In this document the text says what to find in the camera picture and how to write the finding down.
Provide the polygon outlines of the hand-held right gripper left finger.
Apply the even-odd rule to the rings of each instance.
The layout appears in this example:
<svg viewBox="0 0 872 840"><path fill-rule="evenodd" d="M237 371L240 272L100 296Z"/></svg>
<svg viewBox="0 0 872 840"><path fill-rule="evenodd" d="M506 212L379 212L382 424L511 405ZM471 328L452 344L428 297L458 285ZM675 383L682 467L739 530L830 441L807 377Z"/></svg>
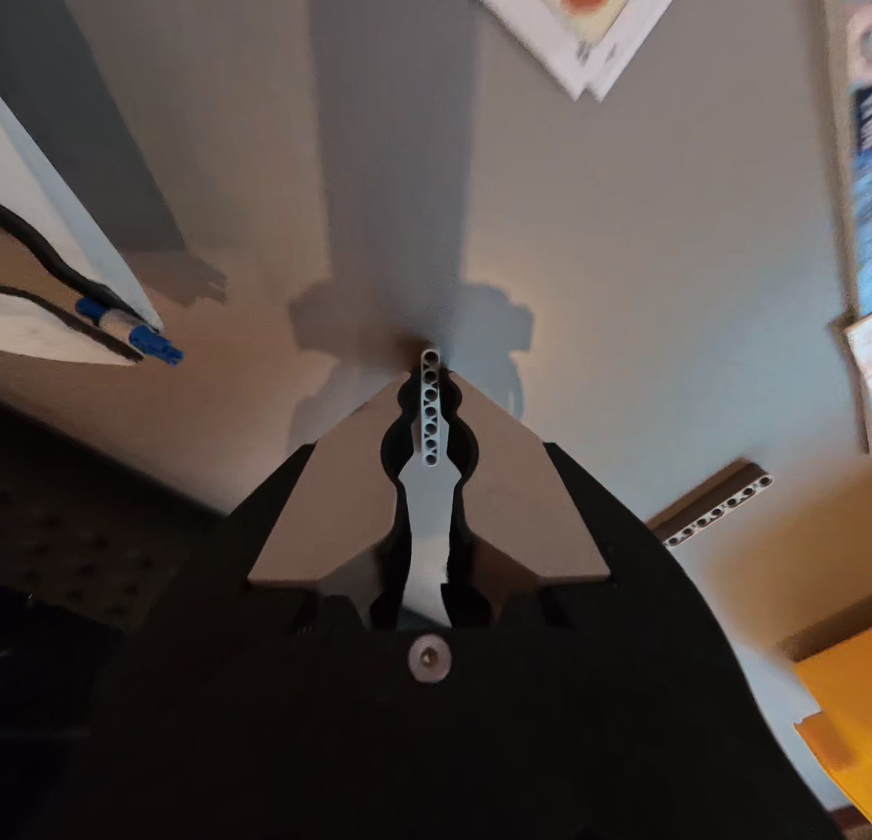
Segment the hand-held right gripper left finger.
<svg viewBox="0 0 872 840"><path fill-rule="evenodd" d="M415 451L418 374L403 373L317 440L248 582L347 597L394 628L411 566L400 474Z"/></svg>

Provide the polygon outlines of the small blue booklet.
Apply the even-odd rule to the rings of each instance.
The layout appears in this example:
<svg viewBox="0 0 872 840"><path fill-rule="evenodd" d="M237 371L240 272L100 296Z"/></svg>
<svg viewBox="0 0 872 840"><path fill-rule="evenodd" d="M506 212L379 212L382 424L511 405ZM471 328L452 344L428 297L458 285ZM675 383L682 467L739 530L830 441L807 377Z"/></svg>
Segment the small blue booklet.
<svg viewBox="0 0 872 840"><path fill-rule="evenodd" d="M822 0L849 303L871 312L871 0Z"/></svg>

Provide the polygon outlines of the open instruction booklet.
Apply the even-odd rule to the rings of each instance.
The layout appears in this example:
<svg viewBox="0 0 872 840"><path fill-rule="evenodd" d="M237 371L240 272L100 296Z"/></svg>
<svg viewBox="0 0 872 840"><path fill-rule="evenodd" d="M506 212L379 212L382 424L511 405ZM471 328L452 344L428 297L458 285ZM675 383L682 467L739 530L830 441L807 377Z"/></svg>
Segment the open instruction booklet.
<svg viewBox="0 0 872 840"><path fill-rule="evenodd" d="M601 102L675 0L477 0L573 99Z"/></svg>

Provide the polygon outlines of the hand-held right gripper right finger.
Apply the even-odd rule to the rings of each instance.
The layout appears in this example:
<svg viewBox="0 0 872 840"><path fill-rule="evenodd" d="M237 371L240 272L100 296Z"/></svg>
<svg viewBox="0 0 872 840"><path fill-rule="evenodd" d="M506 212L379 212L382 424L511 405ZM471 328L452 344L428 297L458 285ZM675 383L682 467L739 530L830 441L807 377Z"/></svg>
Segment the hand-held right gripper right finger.
<svg viewBox="0 0 872 840"><path fill-rule="evenodd" d="M454 628L488 627L515 596L606 582L610 570L546 444L458 373L441 372L452 494L441 595Z"/></svg>

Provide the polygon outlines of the blue connector pin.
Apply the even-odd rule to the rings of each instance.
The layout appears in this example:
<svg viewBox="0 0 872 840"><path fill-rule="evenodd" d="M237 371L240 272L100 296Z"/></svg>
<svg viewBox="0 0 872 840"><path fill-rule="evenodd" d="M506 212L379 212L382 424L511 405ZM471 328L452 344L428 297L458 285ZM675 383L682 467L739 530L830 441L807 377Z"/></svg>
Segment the blue connector pin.
<svg viewBox="0 0 872 840"><path fill-rule="evenodd" d="M89 320L103 333L135 350L141 356L155 358L178 366L184 353L167 338L127 311L109 308L92 298L81 298L75 304L77 314Z"/></svg>

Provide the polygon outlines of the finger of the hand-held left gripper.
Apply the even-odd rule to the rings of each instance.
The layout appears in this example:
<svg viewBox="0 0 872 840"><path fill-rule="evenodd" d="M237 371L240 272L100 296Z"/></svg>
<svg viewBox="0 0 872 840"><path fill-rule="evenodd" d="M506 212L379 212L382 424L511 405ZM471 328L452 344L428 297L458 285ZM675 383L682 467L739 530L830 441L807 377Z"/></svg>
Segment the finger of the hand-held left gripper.
<svg viewBox="0 0 872 840"><path fill-rule="evenodd" d="M2 228L69 289L125 311L161 333L164 324L124 257L1 102Z"/></svg>
<svg viewBox="0 0 872 840"><path fill-rule="evenodd" d="M133 366L144 360L122 344L44 298L1 287L1 351L54 362Z"/></svg>

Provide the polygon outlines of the perforated dark fabric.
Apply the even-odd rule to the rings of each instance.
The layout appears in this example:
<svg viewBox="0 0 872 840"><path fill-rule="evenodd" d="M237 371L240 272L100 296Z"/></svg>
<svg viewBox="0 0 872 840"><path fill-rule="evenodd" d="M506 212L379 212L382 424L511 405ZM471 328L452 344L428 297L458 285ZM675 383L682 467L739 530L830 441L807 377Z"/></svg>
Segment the perforated dark fabric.
<svg viewBox="0 0 872 840"><path fill-rule="evenodd" d="M2 406L3 586L133 631L222 519Z"/></svg>

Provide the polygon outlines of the yellow plastic bin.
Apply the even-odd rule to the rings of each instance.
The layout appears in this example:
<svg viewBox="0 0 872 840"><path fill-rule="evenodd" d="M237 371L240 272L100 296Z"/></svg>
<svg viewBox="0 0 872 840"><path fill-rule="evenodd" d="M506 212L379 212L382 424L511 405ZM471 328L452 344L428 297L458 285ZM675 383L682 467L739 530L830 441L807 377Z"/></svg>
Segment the yellow plastic bin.
<svg viewBox="0 0 872 840"><path fill-rule="evenodd" d="M819 707L795 725L827 776L871 820L871 630L794 665Z"/></svg>

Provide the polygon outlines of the grey desk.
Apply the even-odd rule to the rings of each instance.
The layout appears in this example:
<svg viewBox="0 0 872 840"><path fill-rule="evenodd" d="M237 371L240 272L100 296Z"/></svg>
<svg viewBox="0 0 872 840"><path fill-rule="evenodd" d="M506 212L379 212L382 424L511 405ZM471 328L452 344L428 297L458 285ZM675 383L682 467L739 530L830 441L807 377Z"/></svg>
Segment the grey desk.
<svg viewBox="0 0 872 840"><path fill-rule="evenodd" d="M677 556L840 805L778 655L870 598L819 7L675 0L597 102L476 0L2 0L2 100L186 354L2 398L222 512L424 338L642 519L747 457Z"/></svg>

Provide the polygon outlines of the dark grey holed building beam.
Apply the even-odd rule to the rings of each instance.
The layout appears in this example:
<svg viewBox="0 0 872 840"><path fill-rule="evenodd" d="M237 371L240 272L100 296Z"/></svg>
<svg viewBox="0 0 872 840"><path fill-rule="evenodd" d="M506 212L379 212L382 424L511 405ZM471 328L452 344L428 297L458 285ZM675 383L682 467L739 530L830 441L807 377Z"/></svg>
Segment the dark grey holed building beam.
<svg viewBox="0 0 872 840"><path fill-rule="evenodd" d="M647 527L666 549L673 551L771 485L773 475L768 470L739 458L648 519Z"/></svg>

